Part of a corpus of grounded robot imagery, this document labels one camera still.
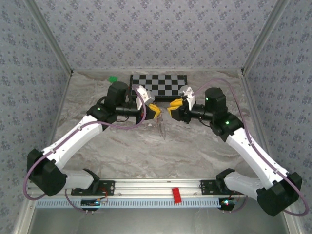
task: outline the green object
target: green object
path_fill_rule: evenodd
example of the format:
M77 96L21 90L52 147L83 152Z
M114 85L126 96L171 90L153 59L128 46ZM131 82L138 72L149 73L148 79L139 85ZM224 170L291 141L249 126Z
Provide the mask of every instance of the green object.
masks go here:
M118 77L109 77L108 78L108 81L113 83L113 82L116 82L118 80Z

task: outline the patterned wallpaper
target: patterned wallpaper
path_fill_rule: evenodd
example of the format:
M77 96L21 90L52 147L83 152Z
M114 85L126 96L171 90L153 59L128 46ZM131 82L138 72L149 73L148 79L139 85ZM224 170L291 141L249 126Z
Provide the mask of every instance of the patterned wallpaper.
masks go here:
M22 0L0 3L0 233L24 200L26 156L47 144L67 76Z
M72 69L242 67L276 0L36 0Z
M248 74L273 157L303 177L306 196L312 194L311 45L312 3L293 0ZM312 233L312 214L303 220Z

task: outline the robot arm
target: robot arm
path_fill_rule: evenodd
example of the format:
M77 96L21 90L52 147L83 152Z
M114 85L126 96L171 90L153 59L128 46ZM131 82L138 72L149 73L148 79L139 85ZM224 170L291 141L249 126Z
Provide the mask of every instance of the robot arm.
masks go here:
M168 108L170 116L178 121L189 123L192 118L208 120L210 127L217 136L234 148L249 164L258 178L240 175L233 169L226 169L216 176L220 191L238 191L258 201L260 207L269 215L275 216L298 200L297 192L259 157L252 144L265 159L298 189L301 188L302 178L295 172L290 174L285 168L275 162L252 139L249 143L243 123L238 117L228 112L226 97L220 88L209 88L205 91L205 105L196 104L195 96L190 108L190 93L185 94L188 87L181 88L182 99L173 101Z
M96 174L87 169L70 171L63 168L84 144L107 129L108 125L101 124L101 122L112 124L118 116L132 116L136 117L136 122L139 123L143 116L143 105L146 107L146 120L156 118L160 114L160 110L152 104L155 97L151 92L142 86L139 86L137 91L144 103L138 97L136 102L126 102L128 85L123 82L114 82L109 87L107 96L102 97L96 105L92 106L72 130L41 152L33 149L28 154L27 168L29 170L39 158L49 153L49 156L35 167L29 179L48 196L57 194L61 189L89 189L91 193L96 191L99 182Z

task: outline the red block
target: red block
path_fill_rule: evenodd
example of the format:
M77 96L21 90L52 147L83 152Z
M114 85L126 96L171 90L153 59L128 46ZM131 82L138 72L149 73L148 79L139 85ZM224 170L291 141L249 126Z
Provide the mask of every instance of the red block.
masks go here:
M180 203L180 202L182 202L181 194L180 194L179 188L174 188L174 189L172 189L172 193L173 193L173 195L174 195L175 203Z

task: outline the marble surface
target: marble surface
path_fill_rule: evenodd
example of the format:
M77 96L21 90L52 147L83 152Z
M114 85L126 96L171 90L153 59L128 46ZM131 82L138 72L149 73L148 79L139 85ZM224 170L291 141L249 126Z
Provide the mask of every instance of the marble surface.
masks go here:
M117 76L119 81L129 83L130 74L186 74L194 91L209 79L225 78L234 87L250 132L255 137L238 71L90 71L73 73L55 140L73 128L86 111L106 95L109 76ZM223 90L229 111L238 115L228 87L223 83L215 83L214 86ZM204 103L203 92L197 96L197 103ZM190 124L178 122L167 113L168 103L156 104L164 111L165 140L154 120L145 121L132 130L108 128L82 146L65 168L88 168L101 178L210 178L227 168L254 176L243 158L209 128L195 119ZM135 119L131 117L127 122L118 124L130 126L135 124Z

